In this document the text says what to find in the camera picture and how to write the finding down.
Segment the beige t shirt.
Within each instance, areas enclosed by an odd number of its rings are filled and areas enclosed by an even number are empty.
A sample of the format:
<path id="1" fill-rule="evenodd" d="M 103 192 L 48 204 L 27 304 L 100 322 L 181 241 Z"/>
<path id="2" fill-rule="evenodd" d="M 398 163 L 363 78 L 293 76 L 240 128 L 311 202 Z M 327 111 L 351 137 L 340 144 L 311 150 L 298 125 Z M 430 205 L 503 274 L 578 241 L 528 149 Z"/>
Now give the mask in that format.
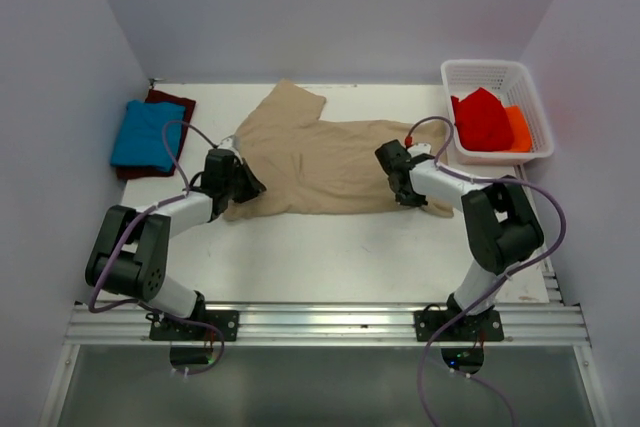
<path id="1" fill-rule="evenodd" d="M 236 131 L 240 152 L 266 190 L 224 217 L 282 213 L 353 215 L 401 210 L 375 151 L 411 129 L 389 120 L 325 121 L 326 99 L 283 79 Z"/>

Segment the blue t shirt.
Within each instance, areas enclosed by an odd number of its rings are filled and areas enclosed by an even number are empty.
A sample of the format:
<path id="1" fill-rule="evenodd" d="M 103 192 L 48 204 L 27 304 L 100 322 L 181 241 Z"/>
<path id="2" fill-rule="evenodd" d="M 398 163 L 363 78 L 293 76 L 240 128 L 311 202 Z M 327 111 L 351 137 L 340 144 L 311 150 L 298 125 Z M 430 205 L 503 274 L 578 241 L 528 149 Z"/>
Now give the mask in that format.
<path id="1" fill-rule="evenodd" d="M 182 138 L 186 108 L 170 103 L 132 100 L 116 136 L 110 164 L 114 167 L 151 167 L 168 173 L 174 164 L 165 145 L 176 156 Z"/>

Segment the maroon t shirt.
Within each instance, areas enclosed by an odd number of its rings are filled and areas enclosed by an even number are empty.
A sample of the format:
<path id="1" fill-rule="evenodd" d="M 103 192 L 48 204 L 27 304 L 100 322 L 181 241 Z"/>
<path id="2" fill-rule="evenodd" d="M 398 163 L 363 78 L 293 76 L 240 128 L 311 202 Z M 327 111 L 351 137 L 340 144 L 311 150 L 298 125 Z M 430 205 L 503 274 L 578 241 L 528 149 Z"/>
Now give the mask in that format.
<path id="1" fill-rule="evenodd" d="M 184 114 L 184 119 L 182 121 L 187 123 L 191 121 L 191 118 L 193 116 L 195 106 L 196 106 L 195 100 L 184 98 L 184 97 L 177 97 L 171 94 L 167 94 L 163 91 L 154 90 L 154 89 L 151 89 L 148 91 L 145 100 L 142 102 L 146 102 L 146 103 L 170 102 L 170 103 L 184 106 L 186 108 L 186 112 Z M 175 172 L 175 165 L 168 173 L 160 172 L 159 170 L 151 167 L 114 167 L 114 168 L 115 168 L 117 178 L 123 181 L 129 181 L 129 180 L 146 178 L 146 177 L 171 177 Z"/>

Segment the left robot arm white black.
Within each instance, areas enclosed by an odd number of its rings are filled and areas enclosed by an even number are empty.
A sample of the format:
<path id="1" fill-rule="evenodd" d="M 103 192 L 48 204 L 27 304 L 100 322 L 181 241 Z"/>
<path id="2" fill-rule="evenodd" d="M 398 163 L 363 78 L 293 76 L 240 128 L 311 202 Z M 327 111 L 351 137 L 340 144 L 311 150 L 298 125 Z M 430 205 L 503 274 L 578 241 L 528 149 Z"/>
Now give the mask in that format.
<path id="1" fill-rule="evenodd" d="M 115 205 L 107 210 L 85 269 L 85 281 L 93 288 L 90 312 L 142 304 L 171 318 L 185 339 L 205 333 L 203 295 L 166 273 L 170 240 L 213 222 L 232 203 L 255 199 L 266 187 L 233 147 L 209 150 L 196 180 L 197 185 L 189 183 L 184 192 L 146 208 Z"/>

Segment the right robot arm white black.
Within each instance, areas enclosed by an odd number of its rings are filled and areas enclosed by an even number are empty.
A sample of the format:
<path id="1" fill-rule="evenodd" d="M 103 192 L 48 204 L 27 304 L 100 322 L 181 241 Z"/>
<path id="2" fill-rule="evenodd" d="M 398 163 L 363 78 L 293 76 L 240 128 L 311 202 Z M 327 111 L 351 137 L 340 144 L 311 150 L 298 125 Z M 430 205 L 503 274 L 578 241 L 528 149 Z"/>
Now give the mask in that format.
<path id="1" fill-rule="evenodd" d="M 494 306 L 498 282 L 544 243 L 544 234 L 523 187 L 512 177 L 480 180 L 439 164 L 421 150 L 392 140 L 375 151 L 398 204 L 421 207 L 430 198 L 463 215 L 473 262 L 447 301 L 445 326 L 468 339 L 481 327 L 481 315 Z"/>

